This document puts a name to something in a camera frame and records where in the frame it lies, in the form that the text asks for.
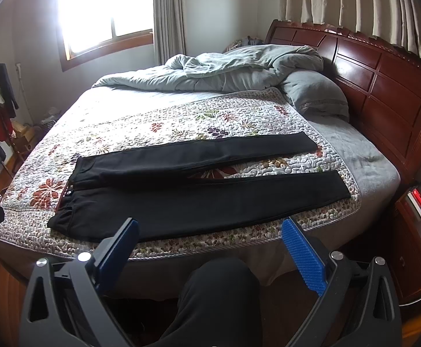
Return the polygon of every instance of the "window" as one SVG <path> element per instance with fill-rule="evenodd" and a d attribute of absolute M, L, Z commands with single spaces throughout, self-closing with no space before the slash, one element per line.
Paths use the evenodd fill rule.
<path fill-rule="evenodd" d="M 153 42 L 153 0 L 58 0 L 63 71 Z"/>

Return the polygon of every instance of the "black clothing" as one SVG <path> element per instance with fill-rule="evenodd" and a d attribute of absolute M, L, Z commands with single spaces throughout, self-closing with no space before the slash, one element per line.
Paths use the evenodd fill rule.
<path fill-rule="evenodd" d="M 184 285 L 175 320 L 149 347 L 262 347 L 260 284 L 239 259 L 207 262 Z"/>
<path fill-rule="evenodd" d="M 98 242 L 132 217 L 140 224 L 140 241 L 151 241 L 247 227 L 349 198 L 337 171 L 189 177 L 316 148 L 298 133 L 183 141 L 79 158 L 48 226 Z"/>
<path fill-rule="evenodd" d="M 15 109 L 18 109 L 19 106 L 14 97 L 13 87 L 11 86 L 5 64 L 0 64 L 0 92 L 5 101 L 5 109 L 8 117 L 16 117 Z"/>

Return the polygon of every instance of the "metal screw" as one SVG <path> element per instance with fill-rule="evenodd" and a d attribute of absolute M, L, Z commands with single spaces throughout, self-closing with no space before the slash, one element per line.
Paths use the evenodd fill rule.
<path fill-rule="evenodd" d="M 48 260 L 47 260 L 46 258 L 39 258 L 39 259 L 37 260 L 37 262 L 36 262 L 36 265 L 37 265 L 38 267 L 43 267 L 43 266 L 45 266 L 46 264 L 48 264 Z"/>
<path fill-rule="evenodd" d="M 341 259 L 344 258 L 344 254 L 342 252 L 335 250 L 331 253 L 331 258 L 335 259 L 336 261 L 340 261 Z"/>
<path fill-rule="evenodd" d="M 383 266 L 383 265 L 385 265 L 385 259 L 383 259 L 382 257 L 376 257 L 376 258 L 374 259 L 374 262 L 375 262 L 376 264 L 378 264 L 379 266 Z"/>
<path fill-rule="evenodd" d="M 77 259 L 81 262 L 87 262 L 91 258 L 92 254 L 90 252 L 82 252 L 77 256 Z"/>

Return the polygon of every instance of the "light blue comforter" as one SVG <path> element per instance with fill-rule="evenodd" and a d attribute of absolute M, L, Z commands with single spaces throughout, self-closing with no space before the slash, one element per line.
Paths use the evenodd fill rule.
<path fill-rule="evenodd" d="M 179 54 L 159 67 L 106 75 L 93 87 L 129 86 L 147 91 L 263 90 L 277 86 L 295 68 L 322 71 L 323 59 L 310 46 L 274 44 L 197 57 Z"/>

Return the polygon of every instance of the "blue gripper pad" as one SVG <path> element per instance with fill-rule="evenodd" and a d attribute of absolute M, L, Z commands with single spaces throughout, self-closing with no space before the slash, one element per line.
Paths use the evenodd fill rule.
<path fill-rule="evenodd" d="M 323 262 L 291 218 L 281 226 L 283 242 L 309 289 L 323 295 L 327 282 Z"/>

